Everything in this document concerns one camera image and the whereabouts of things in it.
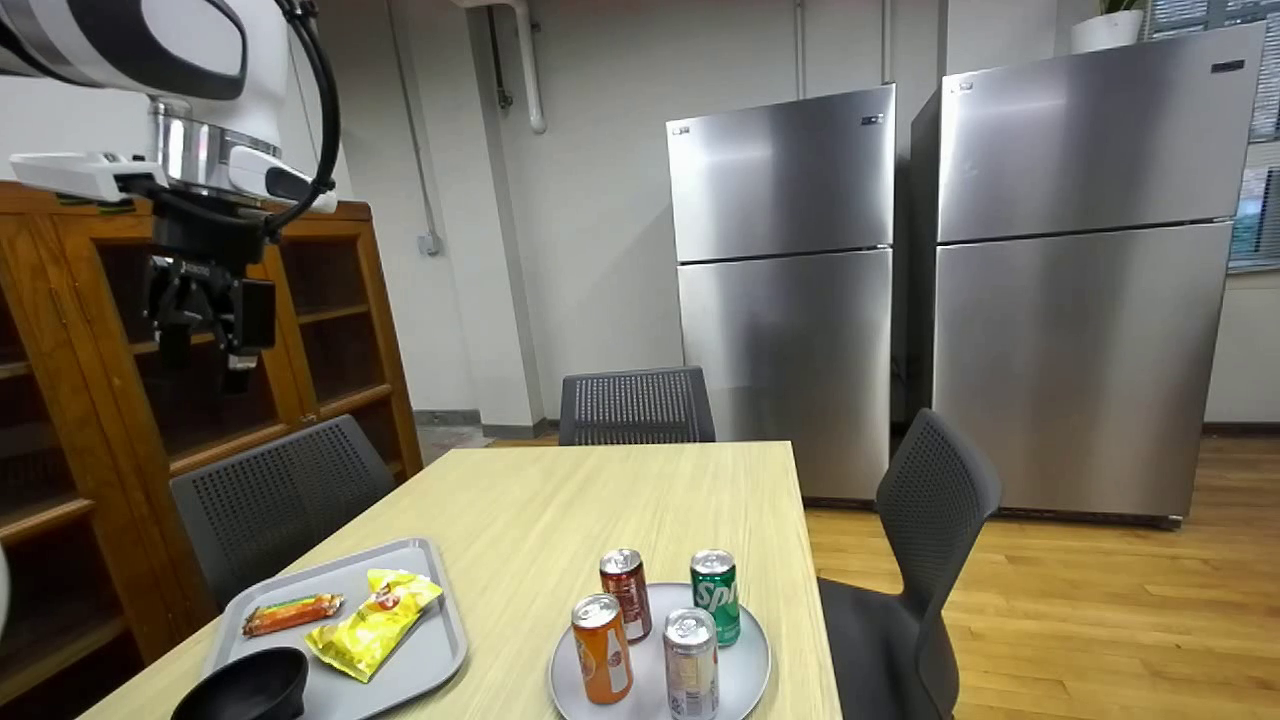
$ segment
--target light wooden table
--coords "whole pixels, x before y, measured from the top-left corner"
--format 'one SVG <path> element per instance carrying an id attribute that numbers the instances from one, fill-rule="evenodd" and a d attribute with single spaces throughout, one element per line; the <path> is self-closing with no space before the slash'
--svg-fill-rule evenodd
<path id="1" fill-rule="evenodd" d="M 295 566 L 433 537 L 473 636 L 449 687 L 399 715 L 557 715 L 550 657 L 603 544 L 636 544 L 650 583 L 690 581 L 690 553 L 723 544 L 739 598 L 774 644 L 758 715 L 839 715 L 788 445 L 465 448 L 449 452 Z M 92 715 L 170 715 L 205 676 L 220 619 L 116 687 Z"/>

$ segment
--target pipe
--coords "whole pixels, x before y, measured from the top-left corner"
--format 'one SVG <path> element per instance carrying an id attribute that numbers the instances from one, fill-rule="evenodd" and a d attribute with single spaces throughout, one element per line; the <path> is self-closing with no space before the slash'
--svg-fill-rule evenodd
<path id="1" fill-rule="evenodd" d="M 456 6 L 513 6 L 513 11 L 515 11 L 521 62 L 524 62 L 524 97 L 529 97 L 529 127 L 533 127 L 533 131 L 550 131 L 550 124 L 545 124 L 545 102 L 542 102 L 542 91 L 538 91 L 529 0 L 451 0 L 451 3 L 456 3 Z"/>

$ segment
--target orange can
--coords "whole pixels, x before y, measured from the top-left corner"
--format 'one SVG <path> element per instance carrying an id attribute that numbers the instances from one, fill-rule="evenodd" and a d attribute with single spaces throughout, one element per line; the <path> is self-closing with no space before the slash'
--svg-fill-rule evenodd
<path id="1" fill-rule="evenodd" d="M 627 619 L 616 594 L 596 592 L 571 607 L 576 665 L 594 703 L 616 703 L 634 687 Z"/>

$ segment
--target stainless steel refrigerator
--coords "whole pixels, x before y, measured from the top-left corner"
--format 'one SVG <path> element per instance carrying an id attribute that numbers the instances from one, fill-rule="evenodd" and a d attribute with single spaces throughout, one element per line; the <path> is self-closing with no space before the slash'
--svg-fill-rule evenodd
<path id="1" fill-rule="evenodd" d="M 945 76 L 915 119 L 911 318 L 1006 509 L 1187 514 L 1255 62 L 1260 29 L 1197 33 Z"/>
<path id="2" fill-rule="evenodd" d="M 889 466 L 897 91 L 670 124 L 681 318 L 720 441 L 792 441 L 799 492 Z"/>

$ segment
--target black chair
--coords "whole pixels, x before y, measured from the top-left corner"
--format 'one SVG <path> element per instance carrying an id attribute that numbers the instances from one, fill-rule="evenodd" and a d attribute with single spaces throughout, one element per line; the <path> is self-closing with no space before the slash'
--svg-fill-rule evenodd
<path id="1" fill-rule="evenodd" d="M 393 487 L 354 417 L 335 417 L 172 480 L 210 598 L 278 577 Z"/>
<path id="2" fill-rule="evenodd" d="M 702 369 L 563 376 L 561 445 L 717 441 Z"/>
<path id="3" fill-rule="evenodd" d="M 945 605 L 998 510 L 1001 480 L 935 413 L 921 413 L 875 487 L 905 592 L 819 581 L 839 706 L 854 720 L 945 720 L 959 665 Z"/>

